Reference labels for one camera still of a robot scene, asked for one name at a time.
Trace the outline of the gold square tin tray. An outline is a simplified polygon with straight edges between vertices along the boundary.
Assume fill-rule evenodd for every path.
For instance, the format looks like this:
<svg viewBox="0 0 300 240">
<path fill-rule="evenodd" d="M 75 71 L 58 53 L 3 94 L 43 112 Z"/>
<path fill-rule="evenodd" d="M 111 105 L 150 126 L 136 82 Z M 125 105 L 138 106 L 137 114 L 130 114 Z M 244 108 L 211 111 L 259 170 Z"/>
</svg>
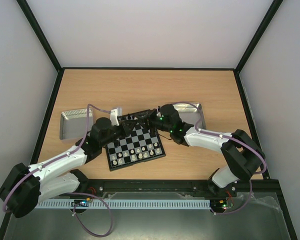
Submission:
<svg viewBox="0 0 300 240">
<path fill-rule="evenodd" d="M 191 102 L 190 104 L 180 102 L 174 103 L 174 108 L 178 111 L 183 122 L 195 125 L 198 121 L 197 127 L 206 129 L 206 122 L 204 118 L 203 107 L 199 102 Z"/>
</svg>

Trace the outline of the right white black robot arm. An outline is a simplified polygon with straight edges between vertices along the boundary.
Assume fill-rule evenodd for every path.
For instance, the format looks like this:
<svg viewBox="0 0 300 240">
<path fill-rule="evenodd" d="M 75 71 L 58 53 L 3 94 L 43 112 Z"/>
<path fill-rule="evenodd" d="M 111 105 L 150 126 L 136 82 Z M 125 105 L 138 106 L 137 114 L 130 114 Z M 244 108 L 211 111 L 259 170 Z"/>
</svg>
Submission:
<svg viewBox="0 0 300 240">
<path fill-rule="evenodd" d="M 219 196 L 233 182 L 250 181 L 253 175 L 266 171 L 265 154 L 244 130 L 216 132 L 202 129 L 197 124 L 182 121 L 172 104 L 137 113 L 135 118 L 144 128 L 169 133 L 178 145 L 221 153 L 227 165 L 214 171 L 207 181 L 208 191 L 214 196 Z"/>
</svg>

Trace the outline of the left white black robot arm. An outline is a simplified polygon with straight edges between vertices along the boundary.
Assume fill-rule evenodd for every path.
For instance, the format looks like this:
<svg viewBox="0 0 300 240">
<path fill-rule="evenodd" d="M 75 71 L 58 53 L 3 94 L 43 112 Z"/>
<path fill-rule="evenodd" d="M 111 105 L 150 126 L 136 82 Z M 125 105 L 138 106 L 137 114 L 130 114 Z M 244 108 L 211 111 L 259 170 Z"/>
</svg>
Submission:
<svg viewBox="0 0 300 240">
<path fill-rule="evenodd" d="M 106 145 L 130 135 L 136 124 L 136 119 L 121 119 L 112 125 L 110 119 L 101 117 L 92 125 L 91 131 L 67 151 L 37 164 L 16 164 L 0 187 L 2 210 L 17 218 L 27 215 L 43 199 L 44 185 L 96 159 Z"/>
</svg>

